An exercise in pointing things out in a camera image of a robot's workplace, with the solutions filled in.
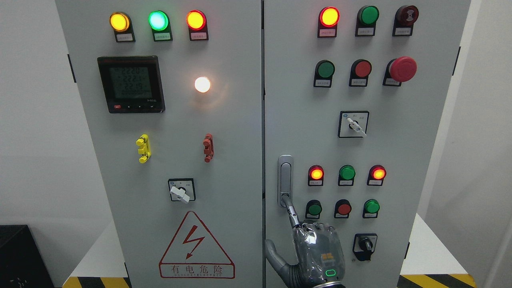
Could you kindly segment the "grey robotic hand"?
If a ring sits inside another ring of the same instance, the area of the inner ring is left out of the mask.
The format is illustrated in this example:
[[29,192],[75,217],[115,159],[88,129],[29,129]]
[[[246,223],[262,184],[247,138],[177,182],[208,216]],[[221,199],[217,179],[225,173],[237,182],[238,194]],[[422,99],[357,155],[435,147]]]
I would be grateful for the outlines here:
[[335,228],[314,221],[301,222],[288,195],[284,202],[296,248],[298,263],[288,264],[265,240],[265,257],[288,288],[343,288],[344,254]]

